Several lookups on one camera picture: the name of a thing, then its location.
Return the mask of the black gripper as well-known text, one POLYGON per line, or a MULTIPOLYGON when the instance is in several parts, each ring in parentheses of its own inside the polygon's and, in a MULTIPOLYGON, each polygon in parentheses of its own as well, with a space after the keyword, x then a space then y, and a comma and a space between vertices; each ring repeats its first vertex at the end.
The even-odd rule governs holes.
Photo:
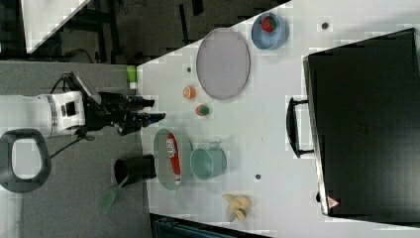
POLYGON ((117 133, 125 136, 165 118, 164 113, 142 113, 141 116, 138 113, 138 110, 153 107, 155 105, 153 99, 111 92, 100 92, 99 96, 100 103, 87 95, 82 97, 85 116, 85 124, 82 126, 83 135, 100 131, 107 126, 115 126, 117 133))

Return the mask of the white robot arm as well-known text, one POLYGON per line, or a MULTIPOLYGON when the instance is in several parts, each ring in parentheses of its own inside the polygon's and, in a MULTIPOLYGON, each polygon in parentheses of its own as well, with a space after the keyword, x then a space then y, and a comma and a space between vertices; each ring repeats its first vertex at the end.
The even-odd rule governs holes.
POLYGON ((35 129, 46 138, 76 135, 114 127, 125 136, 165 118, 163 113, 147 113, 153 100, 136 95, 99 92, 87 95, 79 91, 37 96, 3 95, 1 131, 3 133, 35 129))

